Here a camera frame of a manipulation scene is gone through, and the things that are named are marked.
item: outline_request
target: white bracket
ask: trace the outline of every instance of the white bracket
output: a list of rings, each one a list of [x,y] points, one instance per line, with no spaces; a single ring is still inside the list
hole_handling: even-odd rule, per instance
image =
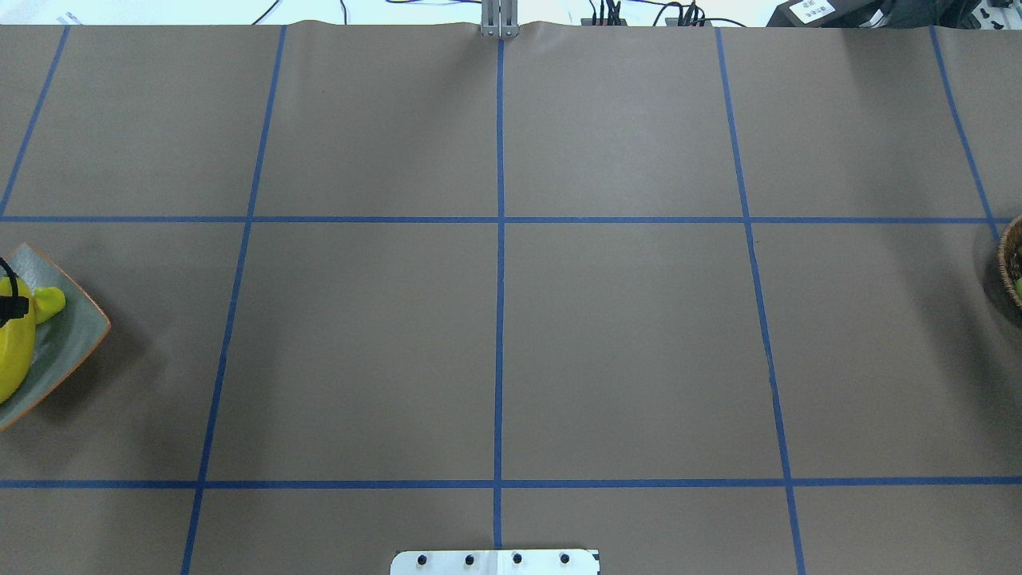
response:
[[[403,552],[390,575],[600,575],[600,552],[505,549]]]
[[[482,0],[479,31],[491,38],[518,36],[518,0]]]

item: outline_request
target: white mounting plate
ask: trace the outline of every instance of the white mounting plate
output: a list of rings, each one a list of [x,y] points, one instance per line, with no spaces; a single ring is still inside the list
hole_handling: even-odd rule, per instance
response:
[[[390,575],[599,575],[600,552],[591,549],[506,549],[402,552]]]

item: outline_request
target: horizontal blue line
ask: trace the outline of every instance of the horizontal blue line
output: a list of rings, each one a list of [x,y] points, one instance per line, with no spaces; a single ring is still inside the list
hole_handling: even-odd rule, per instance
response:
[[[505,489],[671,489],[784,487],[783,479],[505,479]]]
[[[206,489],[491,489],[493,480],[206,481]]]
[[[1006,477],[837,477],[792,479],[795,487],[866,487],[890,485],[1022,485],[1022,476]]]
[[[507,224],[987,224],[986,218],[883,218],[824,215],[735,217],[508,217]],[[1010,218],[994,218],[1011,223]],[[0,215],[9,223],[391,223],[496,224],[499,218],[429,215]]]
[[[194,489],[194,481],[5,479],[0,489]],[[784,487],[783,478],[760,479],[506,479],[504,489],[682,489]],[[792,478],[795,487],[1022,485],[1022,476]],[[492,489],[490,479],[394,481],[206,481],[206,489]]]
[[[3,479],[0,489],[195,489],[194,481]]]

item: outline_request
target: vertical blue line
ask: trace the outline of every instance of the vertical blue line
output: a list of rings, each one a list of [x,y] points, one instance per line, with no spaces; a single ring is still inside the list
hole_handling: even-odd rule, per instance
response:
[[[940,81],[944,84],[944,95],[947,96],[947,106],[950,107],[955,128],[959,131],[959,139],[962,140],[965,158],[969,161],[969,170],[972,171],[972,180],[976,183],[976,191],[979,193],[979,200],[983,204],[983,212],[986,213],[986,223],[990,226],[990,233],[993,234],[993,240],[997,241],[1001,239],[1000,234],[997,234],[997,224],[993,219],[993,210],[990,209],[990,202],[986,198],[983,180],[979,177],[979,167],[976,166],[976,158],[972,155],[972,146],[969,145],[969,138],[965,135],[962,116],[959,115],[958,105],[955,103],[955,95],[951,92],[951,83],[947,79],[947,68],[944,67],[944,56],[940,51],[937,29],[933,26],[930,27],[930,40],[933,42],[933,53],[937,57],[937,69],[940,70]]]
[[[238,309],[238,296],[241,293],[241,280],[244,277],[245,257],[248,254],[248,239],[251,236],[252,214],[256,210],[256,199],[259,194],[260,175],[263,170],[263,155],[266,152],[266,141],[270,135],[270,121],[273,116],[273,102],[277,94],[277,79],[280,77],[280,62],[284,55],[284,40],[287,37],[287,27],[280,28],[277,39],[277,55],[273,63],[273,77],[270,80],[270,94],[267,97],[266,113],[263,116],[263,133],[260,135],[259,152],[256,156],[256,167],[252,172],[252,187],[248,196],[247,221],[241,233],[241,247],[238,251],[238,262],[234,271],[234,285],[231,289],[231,302],[227,308],[227,326],[224,329],[224,342],[220,348],[220,363],[217,367],[217,380],[213,386],[213,399],[210,402],[210,419],[205,426],[205,440],[202,443],[202,459],[198,468],[198,482],[195,486],[195,496],[192,500],[191,519],[188,523],[188,537],[185,540],[184,558],[181,560],[181,574],[187,575],[191,570],[192,552],[195,548],[195,535],[198,532],[198,518],[202,511],[202,495],[205,492],[205,478],[210,469],[210,451],[213,448],[213,436],[217,428],[217,413],[220,410],[220,395],[224,387],[224,375],[227,372],[227,356],[231,347],[231,336],[234,333],[234,317]]]
[[[494,377],[494,548],[504,545],[504,40],[497,41],[497,334]]]
[[[60,63],[60,56],[63,54],[64,45],[67,43],[67,35],[71,27],[65,26],[60,34],[60,42],[57,43],[57,51],[53,54],[53,61],[50,62],[50,69],[46,73],[46,80],[43,82],[43,89],[39,91],[39,99],[36,100],[36,108],[32,110],[29,118],[29,127],[25,130],[25,137],[21,138],[21,146],[17,148],[17,155],[14,156],[14,165],[10,170],[10,177],[7,178],[7,187],[3,190],[3,198],[0,199],[0,215],[7,209],[7,202],[10,201],[10,194],[14,191],[14,182],[17,180],[17,173],[21,169],[21,160],[25,159],[25,152],[29,149],[29,141],[32,140],[32,132],[36,129],[36,122],[39,121],[39,113],[43,110],[43,103],[46,102],[46,94],[50,91],[50,84],[53,82],[53,75]]]
[[[759,260],[756,258],[755,238],[752,235],[752,220],[749,199],[745,189],[745,173],[742,169],[742,154],[738,146],[738,129],[735,125],[735,108],[731,99],[731,83],[728,81],[728,64],[724,53],[724,37],[716,29],[716,51],[721,60],[721,80],[724,83],[724,101],[728,111],[728,128],[731,131],[731,150],[735,157],[735,175],[738,178],[738,194],[742,202],[742,218],[745,220],[745,243],[749,251],[749,266],[752,270],[752,286],[756,294],[756,312],[759,315],[759,335],[766,354],[770,374],[770,388],[774,403],[774,426],[777,429],[777,443],[781,454],[781,471],[784,473],[785,495],[788,500],[788,522],[791,526],[791,542],[795,552],[795,568],[799,575],[805,575],[805,559],[802,555],[802,535],[798,525],[798,510],[795,506],[795,488],[791,483],[791,465],[788,459],[788,440],[784,432],[784,417],[781,411],[781,393],[777,387],[777,371],[774,369],[774,349],[770,340],[770,325],[766,323],[766,307],[763,304],[762,283],[759,279]]]

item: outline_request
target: gray table surface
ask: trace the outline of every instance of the gray table surface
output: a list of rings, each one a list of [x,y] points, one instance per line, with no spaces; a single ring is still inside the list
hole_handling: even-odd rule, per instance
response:
[[[113,323],[0,572],[1018,573],[1020,46],[0,28],[0,244]]]

